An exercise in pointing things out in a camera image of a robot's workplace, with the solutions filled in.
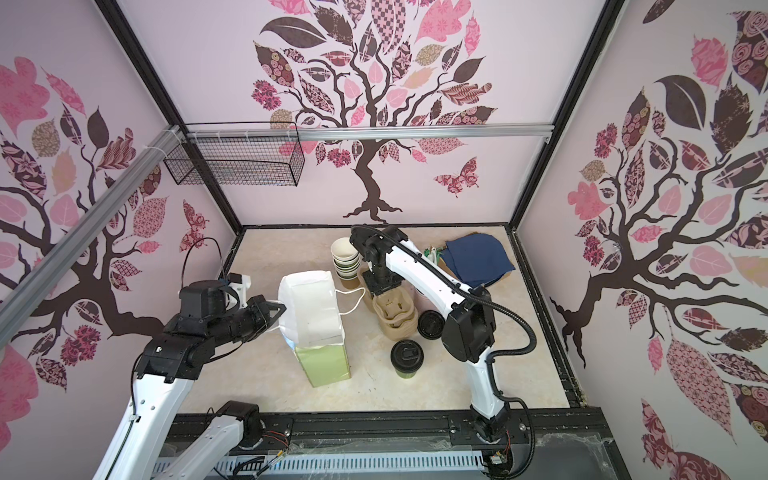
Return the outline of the green paper cup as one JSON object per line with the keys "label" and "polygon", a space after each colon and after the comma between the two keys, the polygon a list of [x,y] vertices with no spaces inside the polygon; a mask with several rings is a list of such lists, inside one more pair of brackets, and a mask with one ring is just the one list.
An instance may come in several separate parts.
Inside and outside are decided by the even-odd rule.
{"label": "green paper cup", "polygon": [[402,379],[410,379],[410,378],[413,378],[416,375],[418,370],[417,369],[413,369],[413,368],[411,368],[411,369],[404,369],[404,368],[396,367],[395,368],[395,372]]}

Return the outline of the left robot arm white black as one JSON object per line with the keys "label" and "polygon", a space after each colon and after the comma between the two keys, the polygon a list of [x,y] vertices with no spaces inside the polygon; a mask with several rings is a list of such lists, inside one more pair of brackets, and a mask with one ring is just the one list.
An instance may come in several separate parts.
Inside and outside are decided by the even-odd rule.
{"label": "left robot arm white black", "polygon": [[[248,276],[235,274],[180,289],[178,313],[134,362],[128,405],[95,478],[152,478],[182,403],[203,368],[219,360],[217,349],[257,339],[286,312],[280,302],[248,296],[249,286]],[[228,401],[160,476],[203,479],[231,450],[259,446],[264,433],[257,405]]]}

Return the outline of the brown pulp cup carrier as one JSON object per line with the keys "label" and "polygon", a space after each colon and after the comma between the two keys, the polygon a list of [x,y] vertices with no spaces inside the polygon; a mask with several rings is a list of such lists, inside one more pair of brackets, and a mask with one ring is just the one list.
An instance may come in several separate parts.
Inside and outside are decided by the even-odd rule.
{"label": "brown pulp cup carrier", "polygon": [[372,308],[381,331],[390,340],[404,340],[415,334],[419,313],[411,294],[404,287],[374,296]]}

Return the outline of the paper gift bag with handles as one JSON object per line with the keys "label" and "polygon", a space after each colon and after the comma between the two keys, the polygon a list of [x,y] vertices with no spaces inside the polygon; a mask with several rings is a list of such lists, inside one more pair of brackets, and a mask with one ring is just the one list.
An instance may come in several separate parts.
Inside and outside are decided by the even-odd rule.
{"label": "paper gift bag with handles", "polygon": [[358,296],[358,307],[365,291],[338,289],[329,271],[293,273],[280,282],[278,301],[286,311],[279,330],[314,388],[351,378],[342,318],[354,310],[340,311],[337,299],[349,294]]}

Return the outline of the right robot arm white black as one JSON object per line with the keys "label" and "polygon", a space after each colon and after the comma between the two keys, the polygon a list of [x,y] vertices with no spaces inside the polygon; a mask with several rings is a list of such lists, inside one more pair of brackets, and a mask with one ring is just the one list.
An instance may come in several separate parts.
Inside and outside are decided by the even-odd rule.
{"label": "right robot arm white black", "polygon": [[[350,243],[369,264],[363,279],[371,294],[386,293],[406,281],[436,307],[444,319],[441,342],[465,366],[477,435],[488,443],[504,438],[511,417],[509,405],[522,401],[501,392],[494,363],[499,357],[523,356],[535,350],[537,337],[528,322],[493,302],[485,288],[471,287],[448,275],[395,226],[377,229],[355,225],[351,228]],[[524,346],[493,348],[497,313],[522,328],[527,336]]]}

